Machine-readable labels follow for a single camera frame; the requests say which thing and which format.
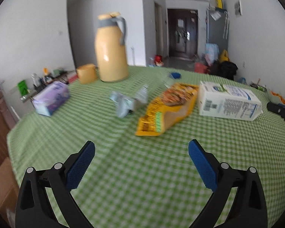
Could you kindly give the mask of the white milk carton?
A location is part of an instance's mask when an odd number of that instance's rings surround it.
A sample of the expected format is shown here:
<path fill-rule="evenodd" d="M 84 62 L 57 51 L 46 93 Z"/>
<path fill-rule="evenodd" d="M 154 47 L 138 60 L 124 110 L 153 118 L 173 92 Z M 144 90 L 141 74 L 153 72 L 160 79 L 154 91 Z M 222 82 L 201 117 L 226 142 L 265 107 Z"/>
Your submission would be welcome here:
<path fill-rule="evenodd" d="M 202 116 L 254 121 L 262 111 L 261 101 L 249 89 L 201 81 L 198 110 Z"/>

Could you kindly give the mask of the yellow snack bag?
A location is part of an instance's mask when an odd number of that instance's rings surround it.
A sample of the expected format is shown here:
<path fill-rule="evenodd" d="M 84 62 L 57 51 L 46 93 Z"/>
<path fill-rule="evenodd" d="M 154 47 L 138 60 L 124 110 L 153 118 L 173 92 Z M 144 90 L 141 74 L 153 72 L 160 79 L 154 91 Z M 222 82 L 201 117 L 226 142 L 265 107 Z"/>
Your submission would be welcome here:
<path fill-rule="evenodd" d="M 198 91 L 197 85 L 171 85 L 149 103 L 145 115 L 138 120 L 135 135 L 159 136 L 188 117 L 195 107 Z"/>

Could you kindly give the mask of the grey wrapper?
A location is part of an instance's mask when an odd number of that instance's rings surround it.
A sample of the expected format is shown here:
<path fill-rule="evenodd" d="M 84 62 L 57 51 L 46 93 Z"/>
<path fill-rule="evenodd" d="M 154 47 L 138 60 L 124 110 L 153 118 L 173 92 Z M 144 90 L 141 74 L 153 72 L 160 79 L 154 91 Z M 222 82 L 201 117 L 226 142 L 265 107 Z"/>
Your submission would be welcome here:
<path fill-rule="evenodd" d="M 148 97 L 148 85 L 144 85 L 135 94 L 135 97 L 129 97 L 120 92 L 113 91 L 110 95 L 110 100 L 112 100 L 116 106 L 117 117 L 124 118 L 128 114 L 132 114 L 146 105 L 148 103 Z"/>

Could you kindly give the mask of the cardboard box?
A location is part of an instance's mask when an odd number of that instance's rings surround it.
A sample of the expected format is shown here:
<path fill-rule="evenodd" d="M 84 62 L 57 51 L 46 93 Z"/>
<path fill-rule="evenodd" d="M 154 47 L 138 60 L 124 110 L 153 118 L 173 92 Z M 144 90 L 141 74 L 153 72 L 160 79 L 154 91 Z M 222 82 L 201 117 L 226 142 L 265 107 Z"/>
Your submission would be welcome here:
<path fill-rule="evenodd" d="M 18 194 L 19 186 L 7 157 L 0 165 L 0 214 L 9 225 L 15 221 Z"/>

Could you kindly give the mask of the green checkered tablecloth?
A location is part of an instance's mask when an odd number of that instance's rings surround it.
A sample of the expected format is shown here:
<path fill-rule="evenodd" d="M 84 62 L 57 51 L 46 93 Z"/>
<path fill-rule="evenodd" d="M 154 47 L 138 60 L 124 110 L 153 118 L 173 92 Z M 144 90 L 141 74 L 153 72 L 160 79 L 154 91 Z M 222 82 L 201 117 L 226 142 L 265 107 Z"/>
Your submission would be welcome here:
<path fill-rule="evenodd" d="M 235 169 L 258 170 L 268 224 L 285 210 L 285 121 L 263 108 L 254 121 L 200 116 L 197 109 L 164 134 L 135 132 L 145 109 L 118 118 L 113 91 L 134 96 L 149 86 L 149 99 L 165 90 L 169 69 L 132 66 L 128 79 L 70 84 L 70 99 L 51 117 L 30 112 L 7 136 L 18 182 L 25 170 L 49 169 L 78 152 L 86 141 L 95 157 L 74 199 L 94 227 L 189 227 L 211 196 L 188 155 L 198 140 Z"/>

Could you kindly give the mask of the purple tissue pack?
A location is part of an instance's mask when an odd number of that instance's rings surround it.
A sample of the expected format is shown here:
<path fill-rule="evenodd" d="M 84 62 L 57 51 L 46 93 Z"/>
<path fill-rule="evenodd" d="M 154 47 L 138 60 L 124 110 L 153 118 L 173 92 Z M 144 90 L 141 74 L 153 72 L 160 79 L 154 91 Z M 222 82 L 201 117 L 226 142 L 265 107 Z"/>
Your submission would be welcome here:
<path fill-rule="evenodd" d="M 50 117 L 70 98 L 68 85 L 54 81 L 32 99 L 37 114 Z"/>

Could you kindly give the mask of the blue bottle cap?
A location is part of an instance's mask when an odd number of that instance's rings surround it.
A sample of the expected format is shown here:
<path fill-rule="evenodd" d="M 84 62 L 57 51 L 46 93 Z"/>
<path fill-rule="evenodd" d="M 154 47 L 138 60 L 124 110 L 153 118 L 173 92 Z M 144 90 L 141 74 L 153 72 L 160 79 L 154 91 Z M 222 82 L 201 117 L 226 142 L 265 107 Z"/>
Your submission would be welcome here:
<path fill-rule="evenodd" d="M 178 72 L 170 72 L 170 77 L 173 79 L 181 79 L 182 75 Z"/>

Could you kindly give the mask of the grey refrigerator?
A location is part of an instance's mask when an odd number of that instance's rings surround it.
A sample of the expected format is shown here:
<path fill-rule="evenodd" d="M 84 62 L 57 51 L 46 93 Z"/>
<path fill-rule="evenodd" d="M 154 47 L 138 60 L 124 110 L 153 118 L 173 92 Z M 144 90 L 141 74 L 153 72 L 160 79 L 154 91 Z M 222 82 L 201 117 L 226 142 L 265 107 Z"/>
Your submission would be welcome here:
<path fill-rule="evenodd" d="M 219 54 L 229 43 L 229 13 L 225 9 L 206 10 L 206 43 L 216 44 Z"/>

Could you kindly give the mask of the low side table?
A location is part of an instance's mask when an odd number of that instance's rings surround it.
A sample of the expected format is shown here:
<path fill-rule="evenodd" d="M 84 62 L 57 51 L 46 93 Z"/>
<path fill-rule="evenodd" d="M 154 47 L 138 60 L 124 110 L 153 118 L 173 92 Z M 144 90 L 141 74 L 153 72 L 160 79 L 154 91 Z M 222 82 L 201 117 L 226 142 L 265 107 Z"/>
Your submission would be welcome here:
<path fill-rule="evenodd" d="M 52 84 L 55 81 L 60 81 L 64 84 L 70 84 L 77 79 L 77 73 L 75 70 L 54 70 L 46 76 L 40 77 L 33 74 L 30 79 L 24 80 L 25 84 L 20 86 L 25 90 L 20 91 L 20 101 L 25 104 L 28 101 L 32 101 L 33 97 L 39 94 L 43 89 Z"/>

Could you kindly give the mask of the dark entrance door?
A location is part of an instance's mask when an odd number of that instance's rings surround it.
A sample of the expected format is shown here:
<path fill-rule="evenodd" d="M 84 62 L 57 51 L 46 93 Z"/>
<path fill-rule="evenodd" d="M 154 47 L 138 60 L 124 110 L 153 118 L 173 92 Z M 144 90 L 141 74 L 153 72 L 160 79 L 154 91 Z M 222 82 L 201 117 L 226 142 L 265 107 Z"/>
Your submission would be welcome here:
<path fill-rule="evenodd" d="M 198 52 L 198 11 L 168 9 L 169 56 L 192 60 Z"/>

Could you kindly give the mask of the yellow round cup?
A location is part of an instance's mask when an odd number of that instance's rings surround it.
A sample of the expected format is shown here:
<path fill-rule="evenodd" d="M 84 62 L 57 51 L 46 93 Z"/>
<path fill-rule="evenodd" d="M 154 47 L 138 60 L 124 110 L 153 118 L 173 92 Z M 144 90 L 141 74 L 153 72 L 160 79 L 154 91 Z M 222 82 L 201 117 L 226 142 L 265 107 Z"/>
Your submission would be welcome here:
<path fill-rule="evenodd" d="M 77 68 L 77 76 L 81 84 L 89 84 L 97 80 L 96 66 L 86 64 Z"/>

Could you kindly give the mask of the yellow thermos jug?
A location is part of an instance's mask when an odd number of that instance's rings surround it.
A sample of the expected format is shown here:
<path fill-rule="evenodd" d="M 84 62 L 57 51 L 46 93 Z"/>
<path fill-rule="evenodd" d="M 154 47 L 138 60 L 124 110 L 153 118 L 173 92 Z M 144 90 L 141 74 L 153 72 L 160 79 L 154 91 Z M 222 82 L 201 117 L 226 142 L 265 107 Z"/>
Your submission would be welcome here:
<path fill-rule="evenodd" d="M 127 23 L 119 12 L 98 16 L 95 52 L 100 80 L 117 82 L 128 77 Z"/>

